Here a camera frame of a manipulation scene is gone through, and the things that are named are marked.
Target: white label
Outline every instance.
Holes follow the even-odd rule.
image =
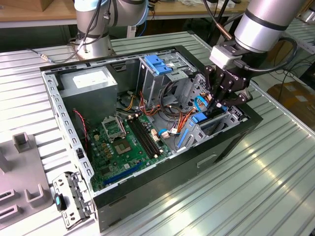
[[[102,71],[92,72],[85,75],[78,75],[73,77],[73,81],[78,89],[87,86],[97,85],[107,82],[107,77]]]
[[[308,102],[308,100],[306,99],[306,97],[304,96],[295,96],[300,102]]]
[[[289,90],[290,92],[296,91],[296,88],[292,85],[285,85],[286,89]]]

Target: drive bay cage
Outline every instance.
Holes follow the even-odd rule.
[[[205,115],[204,66],[184,47],[41,68],[76,172],[53,181],[67,229],[100,231],[226,157],[262,118],[248,105]]]

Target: blue plastic clip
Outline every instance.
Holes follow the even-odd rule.
[[[203,114],[203,113],[198,113],[196,115],[194,115],[192,117],[192,120],[195,122],[195,123],[199,123],[203,120],[205,120],[207,117]]]
[[[166,74],[169,72],[172,72],[173,70],[171,68],[169,68],[168,66],[166,66],[163,62],[163,60],[161,60],[158,56],[156,55],[151,55],[151,56],[145,56],[144,57],[145,61],[147,62],[147,64],[149,64],[149,66],[158,74],[158,75],[162,75],[162,74]]]

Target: metal bracket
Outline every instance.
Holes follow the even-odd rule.
[[[94,211],[91,197],[81,174],[66,172],[53,180],[57,197],[64,200],[65,210],[60,209],[65,227],[70,230],[87,220]]]
[[[0,149],[0,170],[2,171],[3,175],[11,170],[10,163],[2,154],[1,149]]]
[[[10,189],[8,191],[5,191],[4,193],[0,193],[0,205],[8,203],[17,197],[19,197],[19,194],[15,192],[14,189]]]
[[[26,202],[31,205],[32,208],[38,207],[47,201],[47,193],[41,186],[38,184],[39,196],[34,197],[35,193],[31,194],[27,189],[24,189]]]
[[[28,151],[32,148],[29,137],[25,132],[13,135],[12,141],[19,153]]]
[[[2,211],[0,211],[0,223],[15,218],[17,215],[21,214],[22,210],[17,205],[10,206]]]

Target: slotted aluminum surface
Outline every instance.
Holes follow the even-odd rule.
[[[308,25],[295,18],[284,35],[294,38],[298,45],[309,53],[315,53],[315,26]]]
[[[184,45],[204,64],[209,47],[187,32],[113,40],[118,54]],[[54,60],[67,46],[41,49]],[[28,51],[0,54],[0,142],[34,134],[51,184],[73,170],[38,68]],[[263,122],[222,162],[106,230],[104,235],[308,235],[315,227],[315,134],[255,85],[249,105]],[[70,232],[55,205],[0,235],[99,235],[93,219]]]

